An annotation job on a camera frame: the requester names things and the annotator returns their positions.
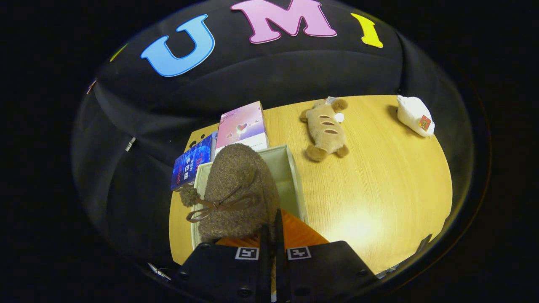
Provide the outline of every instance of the white box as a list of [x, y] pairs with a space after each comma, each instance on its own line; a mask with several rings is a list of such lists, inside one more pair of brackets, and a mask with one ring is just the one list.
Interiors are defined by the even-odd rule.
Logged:
[[260, 101], [247, 104], [221, 115], [215, 154], [225, 146], [242, 143], [253, 150], [270, 147]]
[[[273, 179], [277, 184], [277, 191], [279, 192], [279, 208], [288, 211], [306, 224], [309, 224], [300, 175], [294, 157], [288, 146], [285, 144], [270, 147], [259, 150], [257, 153], [267, 163]], [[195, 177], [195, 188], [201, 195], [201, 199], [204, 199], [206, 183], [208, 182], [212, 164], [213, 162], [205, 163], [198, 167], [197, 175]], [[202, 208], [202, 205], [196, 204], [191, 210], [195, 211]], [[198, 233], [198, 224], [198, 222], [191, 224], [193, 249], [201, 243], [201, 238]]]

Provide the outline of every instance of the stuffed toy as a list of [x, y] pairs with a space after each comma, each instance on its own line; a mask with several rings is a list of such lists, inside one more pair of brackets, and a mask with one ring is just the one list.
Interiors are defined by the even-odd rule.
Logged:
[[202, 242], [251, 236], [263, 224], [269, 226], [274, 239], [277, 185], [266, 162], [249, 146], [231, 144], [217, 154], [203, 200], [194, 187], [182, 188], [179, 193], [185, 206], [205, 206], [187, 216], [188, 221], [199, 222]]
[[315, 145], [307, 147], [307, 156], [311, 160], [320, 162], [332, 153], [339, 157], [348, 155], [344, 130], [335, 119], [335, 114], [347, 107], [348, 103], [343, 99], [337, 99], [331, 104], [322, 99], [316, 100], [312, 109], [301, 113], [300, 120], [307, 122], [315, 142]]
[[397, 96], [399, 108], [397, 117], [404, 125], [423, 137], [431, 137], [434, 134], [434, 121], [431, 112], [420, 98]]

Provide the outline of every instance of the heart graphic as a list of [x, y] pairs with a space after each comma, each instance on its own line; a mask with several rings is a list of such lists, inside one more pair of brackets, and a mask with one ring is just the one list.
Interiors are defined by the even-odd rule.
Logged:
[[244, 130], [246, 127], [247, 127], [247, 123], [244, 123], [244, 124], [242, 124], [242, 125], [238, 125], [238, 130], [241, 132], [241, 131]]

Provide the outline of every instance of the pink letter m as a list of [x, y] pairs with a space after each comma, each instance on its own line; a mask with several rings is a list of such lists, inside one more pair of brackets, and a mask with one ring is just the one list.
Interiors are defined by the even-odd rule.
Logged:
[[264, 43], [277, 40], [281, 33], [269, 26], [269, 20], [291, 36], [300, 31], [301, 18], [306, 27], [303, 32], [309, 36], [333, 37], [337, 32], [330, 26], [320, 9], [320, 3], [313, 0], [292, 0], [288, 9], [265, 0], [248, 0], [234, 4], [232, 10], [241, 10], [251, 27], [253, 35], [249, 38], [252, 43]]

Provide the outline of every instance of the cardboard box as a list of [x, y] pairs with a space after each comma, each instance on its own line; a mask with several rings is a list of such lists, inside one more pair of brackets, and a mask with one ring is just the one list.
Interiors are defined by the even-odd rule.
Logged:
[[236, 108], [221, 115], [215, 154], [223, 147], [242, 143], [253, 150], [270, 147], [260, 101]]
[[[263, 150], [258, 150], [257, 153], [268, 164], [269, 170], [277, 184], [279, 192], [280, 208], [288, 211], [306, 224], [309, 224], [307, 216], [307, 208], [303, 197], [303, 189], [301, 186], [301, 178], [298, 168], [294, 161], [294, 157], [287, 145], [271, 147]], [[212, 162], [200, 165], [195, 178], [195, 188], [204, 199], [206, 192], [206, 183], [210, 175]], [[196, 204], [191, 210], [202, 209], [202, 205]], [[201, 243], [201, 238], [198, 233], [198, 222], [191, 223], [191, 239], [193, 249]]]
[[178, 191], [182, 186], [195, 183], [199, 166], [211, 162], [215, 158], [216, 142], [217, 132], [214, 132], [176, 159], [172, 169], [170, 190]]

